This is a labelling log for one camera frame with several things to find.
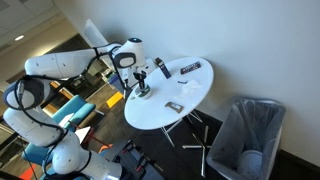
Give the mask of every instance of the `ceiling light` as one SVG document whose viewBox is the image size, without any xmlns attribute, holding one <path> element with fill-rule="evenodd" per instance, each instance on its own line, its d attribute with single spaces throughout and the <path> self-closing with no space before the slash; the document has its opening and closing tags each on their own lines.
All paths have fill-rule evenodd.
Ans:
<svg viewBox="0 0 320 180">
<path fill-rule="evenodd" d="M 18 36 L 18 37 L 16 37 L 14 40 L 15 40 L 15 41 L 19 41 L 19 40 L 22 39 L 22 38 L 24 38 L 24 35 Z"/>
</svg>

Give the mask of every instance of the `ceiling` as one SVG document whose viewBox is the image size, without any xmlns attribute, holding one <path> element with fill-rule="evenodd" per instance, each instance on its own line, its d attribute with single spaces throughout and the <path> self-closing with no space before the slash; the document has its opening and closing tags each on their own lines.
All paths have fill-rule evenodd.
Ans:
<svg viewBox="0 0 320 180">
<path fill-rule="evenodd" d="M 52 0 L 0 0 L 0 55 L 62 19 Z M 22 34 L 22 40 L 14 40 Z"/>
</svg>

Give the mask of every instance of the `trash can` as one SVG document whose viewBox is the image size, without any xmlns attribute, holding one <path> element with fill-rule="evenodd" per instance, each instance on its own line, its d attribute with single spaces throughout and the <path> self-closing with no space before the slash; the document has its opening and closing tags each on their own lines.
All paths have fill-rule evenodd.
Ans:
<svg viewBox="0 0 320 180">
<path fill-rule="evenodd" d="M 117 91 L 119 91 L 121 94 L 124 93 L 123 87 L 121 85 L 121 79 L 119 78 L 119 76 L 116 73 L 111 74 L 108 77 L 108 83 L 110 85 L 112 85 L 113 87 L 115 87 L 117 89 Z"/>
<path fill-rule="evenodd" d="M 221 126 L 207 163 L 227 179 L 269 179 L 285 108 L 270 100 L 239 99 Z"/>
</svg>

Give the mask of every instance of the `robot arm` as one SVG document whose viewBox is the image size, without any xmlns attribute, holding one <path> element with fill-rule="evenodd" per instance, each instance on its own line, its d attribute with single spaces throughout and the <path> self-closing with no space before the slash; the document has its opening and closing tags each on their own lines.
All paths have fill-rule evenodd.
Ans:
<svg viewBox="0 0 320 180">
<path fill-rule="evenodd" d="M 4 113 L 5 121 L 34 145 L 54 148 L 52 164 L 59 174 L 81 170 L 94 179 L 120 178 L 120 164 L 108 162 L 94 152 L 83 150 L 73 132 L 59 127 L 39 108 L 49 94 L 50 81 L 79 76 L 93 58 L 110 53 L 111 49 L 117 68 L 134 68 L 136 72 L 146 64 L 141 40 L 138 39 L 129 39 L 121 47 L 113 44 L 47 54 L 28 59 L 25 63 L 28 76 L 10 85 L 3 94 L 3 100 L 9 106 Z"/>
</svg>

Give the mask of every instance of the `round white table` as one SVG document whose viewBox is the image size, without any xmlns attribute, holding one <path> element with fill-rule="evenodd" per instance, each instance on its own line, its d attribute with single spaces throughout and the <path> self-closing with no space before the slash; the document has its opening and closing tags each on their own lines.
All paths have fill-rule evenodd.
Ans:
<svg viewBox="0 0 320 180">
<path fill-rule="evenodd" d="M 201 67 L 181 75 L 180 69 L 200 62 Z M 170 61 L 165 64 L 171 77 L 166 79 L 160 68 L 155 69 L 145 79 L 146 84 L 151 87 L 151 96 L 141 99 L 136 96 L 135 88 L 127 99 L 124 114 L 127 122 L 142 130 L 162 128 L 179 121 L 191 113 L 206 97 L 214 79 L 211 64 L 199 57 L 186 57 Z M 184 84 L 179 82 L 197 82 L 197 88 L 188 93 L 182 93 Z M 183 106 L 181 113 L 177 113 L 169 107 L 168 102 Z"/>
</svg>

